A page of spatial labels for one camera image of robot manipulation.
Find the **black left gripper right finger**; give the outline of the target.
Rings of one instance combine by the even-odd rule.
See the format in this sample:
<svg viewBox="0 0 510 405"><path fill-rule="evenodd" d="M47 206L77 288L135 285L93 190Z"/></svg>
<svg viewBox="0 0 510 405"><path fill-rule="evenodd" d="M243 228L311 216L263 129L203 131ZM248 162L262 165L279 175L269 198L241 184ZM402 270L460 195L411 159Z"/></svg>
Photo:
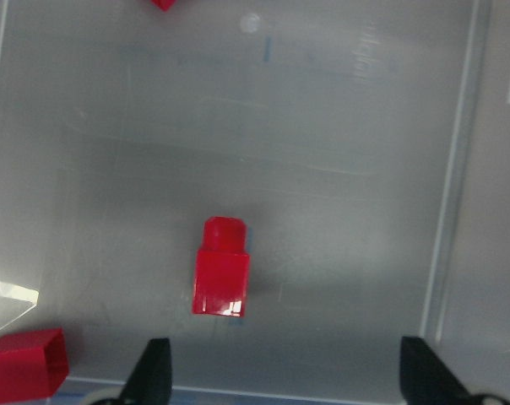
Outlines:
<svg viewBox="0 0 510 405"><path fill-rule="evenodd" d="M421 337L402 337L399 389L407 404L482 404L491 394L471 394Z"/></svg>

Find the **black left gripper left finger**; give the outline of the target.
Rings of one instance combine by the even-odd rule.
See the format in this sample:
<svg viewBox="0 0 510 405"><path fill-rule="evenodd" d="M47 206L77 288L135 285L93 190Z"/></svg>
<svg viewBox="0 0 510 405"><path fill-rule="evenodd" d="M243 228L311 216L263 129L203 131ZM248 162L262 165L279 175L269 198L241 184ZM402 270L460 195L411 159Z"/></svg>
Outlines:
<svg viewBox="0 0 510 405"><path fill-rule="evenodd" d="M171 343L167 337L148 341L115 404L169 403L172 394Z"/></svg>

